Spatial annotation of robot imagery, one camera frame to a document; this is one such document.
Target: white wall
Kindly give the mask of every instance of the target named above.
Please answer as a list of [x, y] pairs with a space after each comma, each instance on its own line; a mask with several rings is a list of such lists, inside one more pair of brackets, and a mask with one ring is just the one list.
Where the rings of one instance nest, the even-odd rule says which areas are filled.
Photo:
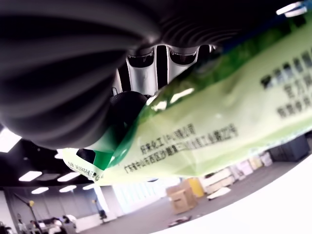
[[4, 191], [0, 191], [0, 221], [7, 227], [11, 227], [13, 232], [16, 232], [8, 205], [6, 203]]
[[114, 189], [112, 186], [103, 186], [101, 187], [103, 196], [107, 203], [109, 211], [114, 214], [115, 217], [123, 216], [125, 213], [123, 212], [120, 203], [116, 197]]
[[310, 234], [312, 233], [312, 156], [227, 207], [157, 234]]
[[78, 218], [77, 219], [77, 232], [80, 233], [84, 230], [94, 228], [96, 226], [99, 226], [102, 223], [102, 221], [99, 218], [98, 214], [94, 214], [91, 216]]
[[130, 183], [113, 186], [123, 212], [129, 214], [161, 198], [157, 183]]

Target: ceiling light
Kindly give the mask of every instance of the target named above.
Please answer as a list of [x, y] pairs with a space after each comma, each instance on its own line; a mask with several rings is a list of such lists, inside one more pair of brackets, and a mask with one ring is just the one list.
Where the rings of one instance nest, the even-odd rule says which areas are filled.
[[12, 133], [7, 128], [2, 129], [0, 132], [0, 152], [9, 152], [20, 139], [20, 136]]
[[308, 11], [308, 9], [306, 7], [302, 7], [302, 8], [299, 8], [297, 10], [294, 10], [294, 11], [286, 12], [285, 16], [287, 18], [299, 16], [299, 15], [306, 13], [307, 11]]
[[47, 191], [47, 190], [49, 190], [49, 188], [47, 188], [47, 187], [41, 187], [41, 188], [37, 188], [37, 189], [31, 191], [31, 193], [32, 193], [32, 194], [41, 194], [41, 193], [43, 193], [43, 192], [45, 192], [45, 191]]
[[94, 186], [95, 186], [95, 184], [89, 184], [89, 185], [87, 185], [87, 186], [84, 186], [82, 189], [83, 189], [83, 190], [89, 190], [89, 189], [94, 188]]
[[80, 175], [78, 172], [68, 173], [67, 175], [64, 175], [64, 176], [58, 178], [58, 182], [65, 182], [65, 181], [71, 180], [71, 179], [77, 177], [78, 175]]
[[76, 185], [69, 185], [69, 186], [66, 186], [65, 188], [60, 189], [59, 192], [65, 193], [65, 192], [75, 189], [76, 187], [77, 187]]
[[37, 178], [40, 175], [42, 175], [42, 172], [29, 171], [21, 178], [19, 178], [19, 181], [32, 181], [33, 179]]
[[300, 5], [301, 5], [300, 1], [292, 3], [292, 4], [289, 4], [287, 6], [284, 6], [281, 9], [277, 10], [276, 14], [278, 14], [278, 15], [284, 14], [284, 13], [286, 13], [288, 11], [291, 11], [291, 10], [295, 9], [296, 7], [299, 7]]

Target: white surface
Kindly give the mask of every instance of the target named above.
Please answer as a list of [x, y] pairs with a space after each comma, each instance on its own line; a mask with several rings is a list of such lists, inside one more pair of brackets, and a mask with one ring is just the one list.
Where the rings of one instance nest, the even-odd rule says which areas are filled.
[[13, 232], [16, 233], [16, 229], [4, 196], [4, 191], [0, 191], [0, 221], [3, 222], [5, 226], [11, 227]]
[[[111, 212], [107, 212], [106, 215], [107, 215], [107, 218], [104, 219], [105, 222], [116, 219], [115, 217], [111, 216]], [[80, 233], [84, 230], [94, 228], [96, 226], [99, 226], [101, 223], [102, 221], [100, 220], [98, 214], [94, 214], [94, 215], [87, 216], [84, 218], [78, 218], [76, 222], [77, 232]]]
[[231, 189], [229, 189], [228, 187], [221, 188], [218, 191], [216, 191], [215, 193], [209, 195], [207, 198], [208, 199], [214, 199], [214, 198], [217, 198], [219, 196], [223, 196], [223, 195], [229, 193], [230, 191], [231, 191]]
[[273, 163], [269, 152], [266, 152], [264, 155], [260, 156], [260, 159], [266, 167], [271, 166]]
[[103, 186], [101, 187], [103, 196], [107, 203], [109, 211], [115, 216], [120, 217], [123, 216], [125, 213], [123, 212], [120, 203], [116, 197], [114, 189], [112, 186]]
[[9, 152], [20, 139], [20, 136], [12, 133], [7, 128], [4, 128], [0, 131], [0, 152]]
[[97, 195], [97, 201], [99, 202], [101, 208], [106, 212], [108, 213], [109, 212], [109, 208], [107, 206], [107, 203], [106, 203], [106, 200], [105, 200], [105, 197], [103, 195], [103, 192], [101, 190], [101, 188], [97, 185], [94, 187], [94, 192], [96, 193]]
[[113, 185], [113, 189], [125, 214], [152, 204], [165, 195], [165, 188], [161, 188], [158, 181], [118, 184]]
[[309, 156], [255, 193], [216, 212], [157, 234], [310, 234], [311, 168], [312, 156]]
[[45, 224], [44, 224], [44, 223], [40, 223], [40, 222], [39, 222], [39, 227], [41, 227], [41, 228], [45, 228]]
[[231, 174], [231, 171], [228, 168], [225, 168], [209, 178], [200, 177], [199, 182], [201, 183], [201, 186], [203, 188], [206, 188], [207, 186], [210, 186], [222, 179], [225, 179], [226, 177], [229, 177]]
[[234, 176], [234, 179], [235, 180], [238, 180], [241, 175], [239, 174], [239, 169], [236, 167], [236, 165], [232, 165], [229, 167], [230, 171], [231, 171], [231, 174]]

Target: floor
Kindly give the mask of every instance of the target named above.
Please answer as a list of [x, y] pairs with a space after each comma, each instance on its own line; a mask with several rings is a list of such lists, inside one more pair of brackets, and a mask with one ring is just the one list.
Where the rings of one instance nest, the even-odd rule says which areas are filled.
[[270, 167], [260, 168], [246, 179], [233, 184], [228, 194], [211, 201], [203, 197], [194, 209], [182, 214], [175, 215], [168, 198], [165, 197], [103, 226], [86, 230], [82, 234], [149, 234], [157, 232], [166, 229], [168, 224], [178, 217], [192, 215], [192, 219], [195, 219], [228, 206], [271, 183], [296, 165], [297, 163], [292, 162], [276, 162]]

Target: person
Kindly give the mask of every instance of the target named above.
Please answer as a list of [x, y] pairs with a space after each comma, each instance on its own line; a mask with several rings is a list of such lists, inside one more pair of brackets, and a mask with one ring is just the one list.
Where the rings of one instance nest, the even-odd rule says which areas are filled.
[[66, 219], [66, 217], [69, 219], [69, 221], [71, 221], [73, 224], [76, 225], [77, 223], [77, 219], [75, 216], [71, 215], [71, 214], [67, 214], [67, 215], [64, 215], [63, 218]]
[[59, 227], [63, 225], [62, 222], [58, 218], [55, 218], [55, 217], [52, 218], [52, 222], [54, 225], [59, 226]]
[[49, 234], [55, 234], [62, 232], [61, 230], [62, 222], [59, 221], [57, 218], [52, 218], [52, 227], [49, 229]]
[[67, 214], [67, 215], [63, 215], [63, 219], [66, 221], [66, 220], [69, 220], [69, 222], [73, 223], [74, 225], [74, 228], [76, 228], [77, 226], [77, 219], [75, 216], [71, 215], [71, 214]]
[[76, 233], [76, 225], [70, 221], [69, 217], [63, 216], [64, 219], [64, 228], [67, 234], [75, 234]]
[[30, 220], [30, 223], [33, 225], [34, 228], [38, 228], [40, 230], [40, 226], [36, 221]]
[[21, 219], [19, 219], [18, 225], [19, 225], [20, 233], [26, 234], [27, 233], [27, 227], [26, 227], [26, 224], [24, 224]]
[[0, 234], [7, 234], [5, 226], [2, 222], [0, 222]]

